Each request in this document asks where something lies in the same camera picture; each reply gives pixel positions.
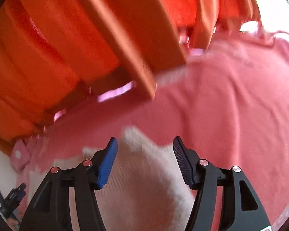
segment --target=red cloth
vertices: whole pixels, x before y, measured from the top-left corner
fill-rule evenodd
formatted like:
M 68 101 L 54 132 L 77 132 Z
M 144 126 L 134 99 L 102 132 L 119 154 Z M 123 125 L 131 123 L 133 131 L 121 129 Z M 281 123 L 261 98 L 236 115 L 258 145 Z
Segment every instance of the red cloth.
M 48 130 L 34 164 L 48 170 L 83 146 L 105 147 L 128 125 L 158 145 L 181 136 L 215 166 L 240 166 L 273 223 L 289 202 L 289 43 L 215 33 L 209 51 L 194 58 L 187 78 L 158 87 L 153 101 L 131 90 L 77 106 Z

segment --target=red fabric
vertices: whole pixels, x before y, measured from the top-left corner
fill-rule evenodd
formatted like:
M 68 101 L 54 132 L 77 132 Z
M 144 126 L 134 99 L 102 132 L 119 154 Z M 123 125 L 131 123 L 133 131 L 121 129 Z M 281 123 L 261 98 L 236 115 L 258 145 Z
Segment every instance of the red fabric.
M 48 170 L 54 158 L 105 147 L 135 125 L 158 145 L 181 136 L 214 165 L 239 165 L 273 223 L 289 202 L 289 44 L 273 47 L 241 34 L 215 33 L 188 77 L 158 88 L 142 102 L 133 90 L 98 103 L 94 98 L 58 119 L 33 162 Z

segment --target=silver screw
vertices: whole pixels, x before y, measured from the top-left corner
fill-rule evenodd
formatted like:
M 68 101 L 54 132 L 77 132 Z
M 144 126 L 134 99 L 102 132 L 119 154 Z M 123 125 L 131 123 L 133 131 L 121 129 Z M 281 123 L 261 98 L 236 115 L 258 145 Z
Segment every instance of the silver screw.
M 50 170 L 50 172 L 51 172 L 52 174 L 58 173 L 58 171 L 59 171 L 59 168 L 58 168 L 58 167 L 52 167 L 51 170 Z
M 208 164 L 209 164 L 209 162 L 207 160 L 205 160 L 205 159 L 200 160 L 199 163 L 202 166 L 208 166 Z
M 83 165 L 86 166 L 86 167 L 89 167 L 89 166 L 92 165 L 92 161 L 91 161 L 91 160 L 85 160 L 85 161 L 83 162 Z
M 234 166 L 233 171 L 239 173 L 241 172 L 241 168 L 239 166 Z

